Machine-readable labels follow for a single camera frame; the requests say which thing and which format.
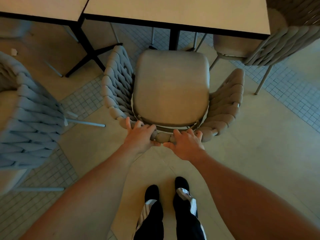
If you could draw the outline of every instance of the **person's left hand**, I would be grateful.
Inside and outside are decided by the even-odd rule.
[[[135,153],[144,153],[152,146],[161,146],[157,141],[150,141],[151,134],[157,129],[154,124],[151,126],[142,126],[142,122],[137,121],[132,129],[129,117],[126,118],[125,123],[127,125],[128,135],[124,140],[123,146],[134,150]]]

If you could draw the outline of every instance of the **hand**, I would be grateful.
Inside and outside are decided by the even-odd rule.
[[[161,146],[157,141],[150,141],[151,134],[157,129],[154,124],[151,126],[143,125],[141,121],[137,121],[134,128],[131,129],[129,117],[126,118],[125,123],[127,125],[128,135],[124,140],[124,147],[134,150],[135,153],[144,153],[152,146]]]
[[[198,154],[201,154],[205,151],[205,148],[201,143],[201,131],[198,130],[196,136],[192,129],[182,131],[181,133],[175,129],[173,134],[177,141],[176,145],[171,142],[165,142],[163,145],[167,148],[170,148],[174,154],[182,160],[191,161],[197,158]]]

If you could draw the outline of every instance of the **person's right arm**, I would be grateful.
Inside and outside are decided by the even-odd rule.
[[[320,239],[319,228],[282,198],[210,157],[200,131],[195,136],[191,129],[174,130],[174,136],[176,145],[163,145],[199,171],[236,240]]]

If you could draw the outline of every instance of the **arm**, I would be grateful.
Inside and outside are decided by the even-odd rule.
[[[201,144],[202,132],[175,130],[174,136],[176,145],[163,145],[199,171],[236,240],[320,239],[320,230],[282,198],[210,157]]]
[[[68,188],[21,239],[106,239],[135,157],[151,146],[160,146],[150,141],[155,125],[141,127],[138,121],[131,129],[129,118],[126,124],[124,144]]]

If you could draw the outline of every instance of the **tabletop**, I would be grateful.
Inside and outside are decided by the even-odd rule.
[[[0,12],[78,21],[88,0],[0,0]]]
[[[270,34],[266,0],[89,0],[84,14]]]

